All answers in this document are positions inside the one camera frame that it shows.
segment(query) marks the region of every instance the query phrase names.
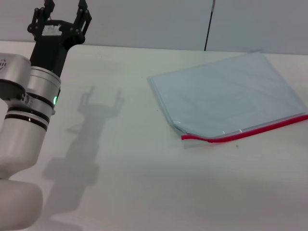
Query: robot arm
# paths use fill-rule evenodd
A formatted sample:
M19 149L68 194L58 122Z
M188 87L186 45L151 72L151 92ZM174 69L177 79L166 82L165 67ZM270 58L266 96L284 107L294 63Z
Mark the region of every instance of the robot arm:
M30 60L0 53L0 98L8 105L0 131L0 231L25 229L40 215L40 188L9 178L36 163L55 113L67 52L84 43L92 20L85 0L79 1L73 24L48 20L53 9L52 0L35 9L28 26L36 41Z

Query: white wall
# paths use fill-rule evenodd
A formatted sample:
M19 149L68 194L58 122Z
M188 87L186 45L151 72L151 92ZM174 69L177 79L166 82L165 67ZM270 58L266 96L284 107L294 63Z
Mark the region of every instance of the white wall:
M73 22L78 0L54 0L53 19ZM87 0L86 44L203 50L212 0ZM43 0L1 0L0 40L33 41L27 32Z
M217 0L207 50L308 54L307 0Z

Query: plastic document folder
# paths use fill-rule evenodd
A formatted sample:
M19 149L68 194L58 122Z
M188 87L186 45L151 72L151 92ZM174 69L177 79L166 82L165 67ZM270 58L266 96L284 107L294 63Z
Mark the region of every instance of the plastic document folder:
M308 119L307 108L261 53L149 78L182 139L225 142Z

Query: black ring band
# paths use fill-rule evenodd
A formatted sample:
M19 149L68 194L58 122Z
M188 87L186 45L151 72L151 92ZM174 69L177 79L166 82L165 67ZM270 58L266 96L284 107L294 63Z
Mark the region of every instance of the black ring band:
M3 100L22 98L25 89L18 83L6 79L0 79L0 98Z
M27 112L27 113L31 113L31 114L34 114L38 117L41 117L42 119L46 120L47 123L49 123L49 118L48 116L46 116L45 114L43 114L42 112L38 112L36 110L33 110L33 109L29 109L29 108L23 108L23 107L10 107L8 109L8 112L11 112L11 111L19 111L19 112Z
M8 115L5 116L4 119L21 119L21 120L25 120L25 121L28 121L30 123L36 124L36 125L40 126L41 128L44 128L47 131L47 126L44 123L42 123L42 122L40 122L40 121L38 121L36 119L30 118L28 116L17 115L17 114L8 114Z
M29 92L27 92L27 94L30 95L30 96L32 96L32 97L35 98L35 99L38 99L38 100L43 101L44 103L48 104L50 107L54 108L53 103L50 102L48 99L46 99L46 98L44 98L44 97L42 97L42 96L39 96L39 95L37 95L37 94L29 93Z

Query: white table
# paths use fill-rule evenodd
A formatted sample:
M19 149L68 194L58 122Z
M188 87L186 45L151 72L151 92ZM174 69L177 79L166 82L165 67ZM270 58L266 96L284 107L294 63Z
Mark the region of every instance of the white table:
M34 44L0 42L30 57ZM29 231L306 231L308 122L223 144L181 141L147 77L238 53L77 46L38 163ZM308 57L266 55L308 104ZM0 121L6 114L0 103Z

